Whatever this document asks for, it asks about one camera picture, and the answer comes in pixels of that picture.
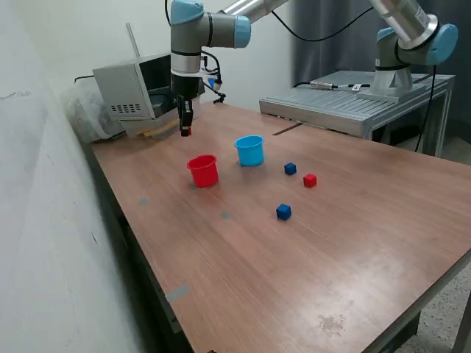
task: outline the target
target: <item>red cup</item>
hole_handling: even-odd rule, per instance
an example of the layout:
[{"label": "red cup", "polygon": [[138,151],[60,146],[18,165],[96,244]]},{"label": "red cup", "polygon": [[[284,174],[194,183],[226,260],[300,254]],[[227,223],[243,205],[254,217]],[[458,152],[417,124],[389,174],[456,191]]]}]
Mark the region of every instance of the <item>red cup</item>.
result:
[{"label": "red cup", "polygon": [[186,166],[193,174],[194,184],[198,188],[209,188],[218,182],[216,157],[212,154],[202,154],[190,160]]}]

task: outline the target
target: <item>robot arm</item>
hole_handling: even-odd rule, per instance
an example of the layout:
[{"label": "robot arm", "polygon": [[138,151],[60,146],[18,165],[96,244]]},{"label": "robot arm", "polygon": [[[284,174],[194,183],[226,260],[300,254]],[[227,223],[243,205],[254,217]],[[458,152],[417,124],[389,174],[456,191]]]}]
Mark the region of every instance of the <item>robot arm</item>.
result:
[{"label": "robot arm", "polygon": [[[206,13],[200,2],[171,4],[171,89],[179,102],[180,131],[191,134],[191,100],[198,94],[203,46],[244,48],[251,24],[288,0],[238,0],[218,13]],[[454,25],[440,25],[416,0],[370,0],[390,28],[378,33],[376,69],[392,71],[409,64],[438,65],[453,52]]]}]

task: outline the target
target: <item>cube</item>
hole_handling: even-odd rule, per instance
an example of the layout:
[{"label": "cube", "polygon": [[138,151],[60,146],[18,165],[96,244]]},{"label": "cube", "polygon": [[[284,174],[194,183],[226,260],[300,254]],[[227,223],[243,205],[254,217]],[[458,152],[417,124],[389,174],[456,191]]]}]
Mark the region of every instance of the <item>cube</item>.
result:
[{"label": "cube", "polygon": [[308,174],[304,178],[304,186],[307,188],[312,188],[317,185],[317,178],[314,174]]},{"label": "cube", "polygon": [[281,204],[278,206],[277,217],[279,219],[283,219],[284,221],[289,220],[291,217],[291,207],[289,207],[287,204]]},{"label": "cube", "polygon": [[288,163],[285,165],[285,173],[288,175],[296,174],[296,165],[293,163]]}]

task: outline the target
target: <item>white wall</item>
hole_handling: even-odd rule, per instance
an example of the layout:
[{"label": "white wall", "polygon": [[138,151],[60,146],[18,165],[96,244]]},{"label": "white wall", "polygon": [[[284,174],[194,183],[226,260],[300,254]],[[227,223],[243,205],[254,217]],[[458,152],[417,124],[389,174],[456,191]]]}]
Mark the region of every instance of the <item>white wall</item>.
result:
[{"label": "white wall", "polygon": [[[219,11],[233,0],[206,0]],[[26,30],[59,96],[76,76],[134,56],[125,23],[132,24],[141,55],[169,51],[170,30],[163,0],[15,0]],[[289,6],[279,15],[289,22]],[[222,65],[227,102],[258,109],[258,99],[291,84],[290,34],[267,16],[256,24],[246,49],[213,49]],[[205,97],[212,99],[212,93]]]},{"label": "white wall", "polygon": [[119,244],[7,0],[0,47],[0,352],[144,352],[112,251]]}]

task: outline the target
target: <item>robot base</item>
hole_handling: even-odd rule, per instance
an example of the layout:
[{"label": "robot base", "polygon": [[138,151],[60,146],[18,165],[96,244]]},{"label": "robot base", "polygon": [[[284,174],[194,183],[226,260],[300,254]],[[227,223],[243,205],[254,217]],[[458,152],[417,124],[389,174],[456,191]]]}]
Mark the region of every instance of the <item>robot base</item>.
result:
[{"label": "robot base", "polygon": [[391,71],[377,70],[371,88],[359,92],[358,98],[402,103],[419,96],[426,90],[426,86],[412,83],[409,67]]},{"label": "robot base", "polygon": [[416,96],[420,96],[427,90],[425,85],[412,85],[409,91],[396,92],[392,94],[381,94],[372,90],[363,90],[357,94],[358,98],[369,99],[370,101],[391,101],[393,103],[403,103]]}]

